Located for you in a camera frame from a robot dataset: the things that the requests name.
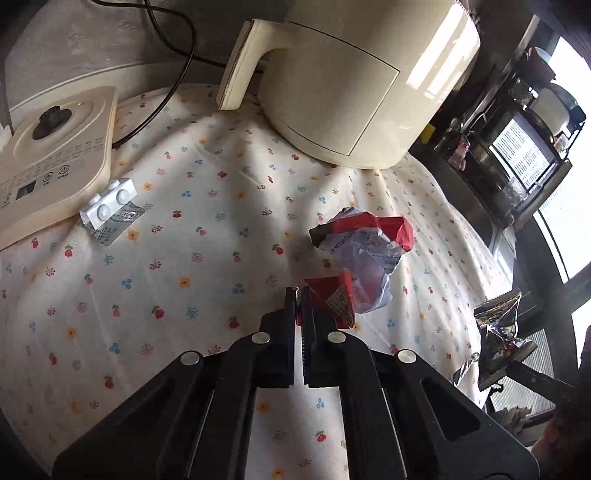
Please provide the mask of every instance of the electric kettle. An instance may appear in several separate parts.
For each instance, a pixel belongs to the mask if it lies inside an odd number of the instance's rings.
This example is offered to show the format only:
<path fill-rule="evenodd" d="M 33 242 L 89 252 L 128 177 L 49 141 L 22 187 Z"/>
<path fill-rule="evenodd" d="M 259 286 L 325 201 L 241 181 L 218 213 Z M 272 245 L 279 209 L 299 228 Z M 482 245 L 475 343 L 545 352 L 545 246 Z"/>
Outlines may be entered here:
<path fill-rule="evenodd" d="M 293 146 L 354 168 L 389 168 L 480 46 L 456 0 L 296 0 L 285 23 L 245 22 L 217 93 L 240 107 L 258 60 L 263 111 Z"/>

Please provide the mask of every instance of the white tablecloth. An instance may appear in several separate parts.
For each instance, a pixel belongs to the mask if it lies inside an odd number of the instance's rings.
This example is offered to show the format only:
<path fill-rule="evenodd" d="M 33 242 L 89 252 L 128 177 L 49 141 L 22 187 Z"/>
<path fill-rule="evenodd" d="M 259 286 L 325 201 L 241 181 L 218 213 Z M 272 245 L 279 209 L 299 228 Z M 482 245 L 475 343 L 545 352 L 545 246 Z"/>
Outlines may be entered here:
<path fill-rule="evenodd" d="M 510 289 L 417 160 L 331 166 L 279 137 L 253 99 L 216 111 L 215 90 L 183 86 L 113 152 L 112 177 L 133 179 L 148 209 L 113 245 L 74 218 L 0 252 L 0 407 L 46 469 L 177 355 L 227 349 L 281 308 L 286 286 L 336 273 L 308 230 L 343 207 L 404 215 L 415 231 L 393 301 L 357 318 L 373 349 L 411 348 L 449 377 L 479 349 L 474 305 Z M 164 95 L 120 105 L 115 136 Z M 348 476 L 337 389 L 310 390 L 299 372 L 294 388 L 258 393 L 249 479 Z M 480 405 L 475 381 L 462 390 Z"/>

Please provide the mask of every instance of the gray wall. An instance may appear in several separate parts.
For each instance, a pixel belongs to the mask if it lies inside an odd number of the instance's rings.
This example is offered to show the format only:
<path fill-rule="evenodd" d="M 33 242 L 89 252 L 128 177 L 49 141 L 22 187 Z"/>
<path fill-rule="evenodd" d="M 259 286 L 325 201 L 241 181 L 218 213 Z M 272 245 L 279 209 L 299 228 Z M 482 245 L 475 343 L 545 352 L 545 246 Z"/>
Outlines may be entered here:
<path fill-rule="evenodd" d="M 245 20 L 282 21 L 291 0 L 152 0 L 152 4 L 187 14 L 197 28 L 198 54 L 225 62 Z M 157 14 L 157 19 L 169 39 L 187 50 L 189 29 L 182 21 L 165 14 Z M 101 7 L 89 0 L 49 0 L 6 58 L 8 105 L 85 73 L 179 58 L 162 45 L 142 10 Z"/>

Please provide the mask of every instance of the power cord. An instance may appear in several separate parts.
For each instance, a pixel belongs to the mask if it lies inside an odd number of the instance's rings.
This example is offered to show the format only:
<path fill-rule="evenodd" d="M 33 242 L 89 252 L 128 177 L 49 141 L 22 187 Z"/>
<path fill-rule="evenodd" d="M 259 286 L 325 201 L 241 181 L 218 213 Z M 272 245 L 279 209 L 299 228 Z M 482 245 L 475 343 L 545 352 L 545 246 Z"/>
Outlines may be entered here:
<path fill-rule="evenodd" d="M 147 7 L 150 7 L 150 0 L 144 0 L 144 4 Z M 156 31 L 156 34 L 158 35 L 158 38 L 162 41 L 162 43 L 164 45 L 166 45 L 168 47 L 169 50 L 178 53 L 179 55 L 182 55 L 183 57 L 191 57 L 193 60 L 196 61 L 200 61 L 202 63 L 206 63 L 208 65 L 213 65 L 214 67 L 221 67 L 223 69 L 226 68 L 226 64 L 225 63 L 221 63 L 219 61 L 214 61 L 214 60 L 209 60 L 203 57 L 200 57 L 198 55 L 190 55 L 188 52 L 181 50 L 180 48 L 178 48 L 176 45 L 174 45 L 167 37 L 166 35 L 164 35 L 164 32 L 162 32 L 162 29 L 160 28 L 160 25 L 158 25 L 158 22 L 156 21 L 156 18 L 154 16 L 154 13 L 148 9 L 148 16 L 150 18 L 150 22 L 152 23 L 152 26 L 154 27 L 154 30 Z M 263 73 L 263 70 L 261 69 L 256 69 L 255 73 Z"/>
<path fill-rule="evenodd" d="M 111 145 L 112 148 L 119 148 L 121 145 L 123 145 L 124 143 L 129 141 L 131 138 L 136 136 L 139 132 L 141 132 L 145 128 L 145 126 L 148 125 L 162 111 L 162 109 L 166 106 L 168 101 L 174 95 L 174 92 L 177 91 L 178 86 L 183 81 L 183 78 L 189 69 L 189 65 L 191 65 L 191 60 L 200 59 L 200 57 L 194 56 L 195 48 L 197 46 L 197 30 L 195 29 L 195 25 L 193 25 L 193 22 L 191 21 L 191 19 L 188 16 L 186 16 L 184 13 L 178 12 L 176 10 L 172 10 L 170 8 L 154 7 L 150 4 L 150 2 L 148 0 L 144 0 L 144 5 L 120 3 L 120 2 L 105 2 L 103 0 L 90 0 L 90 1 L 93 2 L 94 4 L 101 5 L 102 7 L 125 7 L 125 8 L 139 8 L 141 10 L 146 10 L 148 12 L 148 16 L 150 16 L 150 20 L 152 21 L 152 25 L 156 29 L 156 32 L 157 33 L 160 32 L 160 33 L 158 33 L 158 36 L 161 38 L 161 40 L 163 42 L 164 42 L 165 37 L 164 37 L 164 35 L 161 35 L 160 27 L 158 26 L 158 23 L 156 22 L 156 20 L 154 18 L 154 11 L 166 13 L 166 14 L 174 15 L 175 17 L 182 18 L 184 20 L 184 22 L 191 29 L 191 52 L 186 54 L 187 60 L 185 61 L 183 69 L 177 78 L 177 81 L 174 82 L 173 87 L 167 93 L 166 97 L 164 97 L 164 100 L 162 100 L 162 102 L 160 102 L 160 104 L 156 107 L 156 109 L 151 114 L 149 114 L 148 117 L 143 122 L 141 122 L 137 127 L 135 127 L 127 135 L 120 138 L 119 140 L 117 140 L 116 142 L 114 142 Z"/>

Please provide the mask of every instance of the blue flower print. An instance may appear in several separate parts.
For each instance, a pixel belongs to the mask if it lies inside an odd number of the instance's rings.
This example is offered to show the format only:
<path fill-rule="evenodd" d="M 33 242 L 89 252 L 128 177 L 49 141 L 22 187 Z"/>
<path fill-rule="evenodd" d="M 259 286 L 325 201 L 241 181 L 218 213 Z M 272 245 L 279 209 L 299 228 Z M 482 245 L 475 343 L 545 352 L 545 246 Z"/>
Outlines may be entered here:
<path fill-rule="evenodd" d="M 199 314 L 199 310 L 197 310 L 195 307 L 189 307 L 187 309 L 187 318 L 194 320 L 197 315 Z"/>

